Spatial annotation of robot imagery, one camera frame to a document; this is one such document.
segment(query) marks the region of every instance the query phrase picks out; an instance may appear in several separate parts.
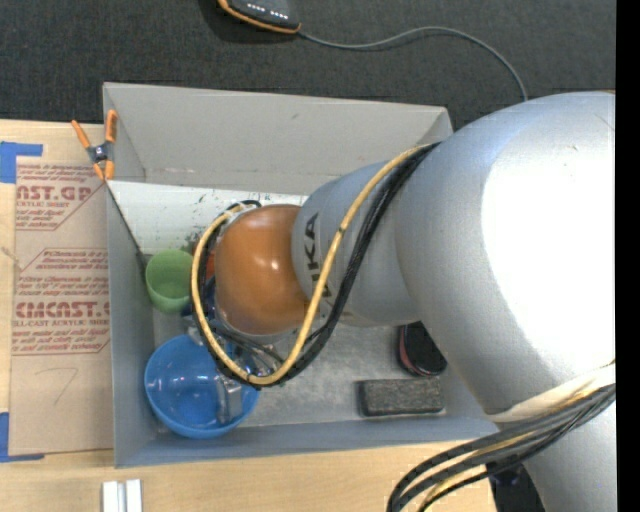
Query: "orange clip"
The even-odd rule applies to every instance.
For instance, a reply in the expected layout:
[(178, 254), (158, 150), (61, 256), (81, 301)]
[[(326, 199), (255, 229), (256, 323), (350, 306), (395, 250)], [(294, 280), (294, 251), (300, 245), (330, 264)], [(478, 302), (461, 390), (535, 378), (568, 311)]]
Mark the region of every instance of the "orange clip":
[(87, 134), (80, 124), (76, 120), (71, 121), (71, 126), (73, 126), (73, 129), (75, 130), (80, 144), (82, 144), (82, 147), (87, 151), (91, 158), (93, 170), (102, 181), (112, 179), (115, 173), (115, 166), (111, 158), (111, 152), (117, 138), (117, 123), (118, 114), (113, 109), (109, 110), (107, 113), (107, 120), (105, 122), (105, 142), (99, 146), (92, 146)]

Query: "black carpet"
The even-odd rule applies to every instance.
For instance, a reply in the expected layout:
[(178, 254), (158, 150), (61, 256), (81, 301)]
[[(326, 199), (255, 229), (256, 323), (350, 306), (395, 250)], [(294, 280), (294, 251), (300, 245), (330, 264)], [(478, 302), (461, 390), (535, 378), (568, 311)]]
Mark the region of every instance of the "black carpet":
[[(464, 31), (498, 50), (533, 98), (616, 87), (615, 0), (293, 1), (323, 39)], [(214, 0), (0, 2), (0, 117), (101, 121), (105, 81), (446, 106), (456, 129), (520, 101), (502, 64), (451, 36), (348, 52), (260, 32)]]

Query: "blue tape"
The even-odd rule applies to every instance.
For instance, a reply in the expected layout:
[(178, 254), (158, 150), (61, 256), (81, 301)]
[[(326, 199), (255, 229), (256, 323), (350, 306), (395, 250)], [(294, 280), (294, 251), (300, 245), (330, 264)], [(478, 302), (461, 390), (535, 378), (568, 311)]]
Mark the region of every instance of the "blue tape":
[(42, 156), (42, 144), (18, 144), (0, 141), (0, 182), (16, 182), (18, 156)]
[(19, 460), (38, 460), (44, 455), (19, 455), (9, 457), (9, 413), (0, 413), (0, 463), (15, 462)]

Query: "wire bundle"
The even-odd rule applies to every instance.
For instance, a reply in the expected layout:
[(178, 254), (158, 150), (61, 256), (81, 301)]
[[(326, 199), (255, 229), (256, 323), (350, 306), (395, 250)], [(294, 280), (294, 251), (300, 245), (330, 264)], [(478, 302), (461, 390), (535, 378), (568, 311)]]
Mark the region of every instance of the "wire bundle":
[[(387, 502), (387, 512), (400, 512), (428, 491), (418, 509), (425, 511), (435, 501), (461, 487), (513, 469), (595, 418), (615, 399), (616, 385), (608, 384), (574, 397), (545, 416), (440, 453), (416, 466), (396, 485)], [(462, 456), (466, 457), (453, 462)], [(447, 463), (446, 467), (437, 470)], [(437, 471), (423, 478), (433, 470)]]
[(509, 61), (498, 52), (495, 48), (485, 43), (481, 39), (474, 37), (466, 32), (462, 32), (461, 30), (450, 28), (450, 27), (440, 27), (440, 26), (423, 26), (418, 28), (413, 28), (411, 30), (407, 30), (400, 34), (388, 37), (386, 39), (382, 39), (380, 41), (374, 41), (372, 43), (362, 43), (362, 44), (343, 44), (336, 43), (333, 41), (325, 41), (324, 39), (320, 39), (318, 37), (312, 36), (305, 32), (298, 32), (298, 35), (307, 41), (311, 41), (315, 44), (320, 44), (323, 46), (327, 46), (329, 48), (337, 48), (339, 50), (350, 50), (350, 51), (378, 51), (385, 50), (387, 48), (392, 47), (392, 45), (399, 45), (401, 43), (409, 43), (417, 40), (418, 37), (426, 36), (426, 35), (445, 35), (445, 36), (453, 36), (460, 39), (464, 39), (469, 41), (476, 46), (488, 51), (493, 57), (495, 57), (509, 72), (509, 74), (515, 80), (518, 89), (520, 90), (520, 95), (522, 97), (522, 101), (527, 101), (529, 99), (529, 94), (525, 89), (524, 83), (522, 82), (522, 78), (515, 70), (515, 68), (509, 63)]
[[(254, 200), (245, 200), (240, 201), (238, 203), (234, 203), (229, 206), (220, 217), (225, 217), (229, 215), (232, 216), (237, 212), (241, 212), (245, 209), (254, 207), (259, 208), (262, 204), (259, 201)], [(198, 319), (196, 317), (196, 325), (198, 325), (199, 330), (202, 333), (203, 327), (199, 325), (200, 321), (206, 321), (207, 326), (212, 332), (219, 334), (221, 338), (223, 338), (226, 342), (230, 342), (235, 345), (236, 348), (240, 349), (236, 351), (239, 353), (239, 357), (242, 357), (244, 354), (248, 355), (248, 360), (253, 363), (260, 363), (265, 368), (274, 368), (274, 364), (282, 363), (282, 357), (275, 351), (272, 347), (268, 345), (264, 345), (258, 343), (251, 338), (243, 337), (236, 332), (231, 332), (228, 328), (222, 324), (219, 320), (216, 319), (216, 307), (215, 307), (215, 274), (207, 278), (207, 259), (208, 255), (212, 251), (212, 246), (215, 244), (215, 241), (223, 227), (224, 223), (220, 223), (220, 225), (212, 231), (211, 235), (208, 237), (206, 244), (204, 245), (203, 252), (198, 262), (198, 272), (197, 272), (197, 283), (200, 288), (200, 307), (203, 310), (204, 317), (203, 320)], [(233, 350), (230, 350), (230, 347), (227, 343), (225, 350), (227, 352), (233, 353)], [(222, 370), (225, 371), (225, 374), (228, 376), (232, 376), (228, 369), (221, 367)]]
[[(251, 374), (246, 368), (238, 365), (233, 358), (228, 355), (227, 351), (224, 350), (222, 344), (213, 334), (211, 326), (207, 322), (205, 314), (206, 303), (203, 299), (205, 296), (203, 293), (203, 286), (206, 260), (211, 242), (212, 240), (215, 240), (215, 237), (219, 233), (223, 224), (235, 213), (246, 208), (247, 205), (234, 205), (214, 220), (198, 242), (194, 253), (191, 298), (194, 305), (194, 319), (196, 320), (196, 324), (198, 325), (201, 334), (208, 342), (208, 348), (221, 371), (236, 380), (250, 384), (256, 388), (260, 388), (282, 384), (298, 375), (302, 370), (308, 367), (309, 364), (311, 364), (322, 348), (326, 345), (340, 319), (340, 315), (347, 303), (349, 292), (355, 282), (358, 269), (363, 261), (364, 254), (373, 238), (376, 228), (382, 220), (384, 213), (387, 211), (392, 199), (402, 188), (409, 176), (413, 171), (415, 171), (427, 153), (429, 153), (434, 147), (435, 145), (420, 146), (402, 153), (380, 169), (358, 194), (347, 211), (340, 227), (335, 233), (296, 342), (288, 356), (284, 360), (280, 359), (277, 361), (279, 363), (279, 367), (277, 369), (272, 368), (273, 371), (270, 371), (268, 375)], [(378, 187), (378, 190), (372, 201), (373, 204), (368, 210), (360, 228), (347, 270), (340, 284), (332, 310), (329, 313), (326, 322), (309, 335), (312, 322), (314, 321), (315, 314), (321, 300), (322, 291), (324, 290), (335, 255), (344, 234), (353, 221), (353, 218), (358, 212), (360, 206), (376, 187)], [(242, 341), (230, 332), (225, 333), (225, 337), (229, 341), (235, 343)]]

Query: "black eraser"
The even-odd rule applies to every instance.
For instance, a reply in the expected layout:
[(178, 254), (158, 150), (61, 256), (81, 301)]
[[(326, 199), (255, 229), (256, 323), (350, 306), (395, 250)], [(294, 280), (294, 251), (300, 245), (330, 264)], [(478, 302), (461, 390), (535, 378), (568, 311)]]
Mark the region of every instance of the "black eraser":
[(444, 409), (440, 379), (364, 380), (356, 383), (360, 413), (367, 417), (437, 413)]

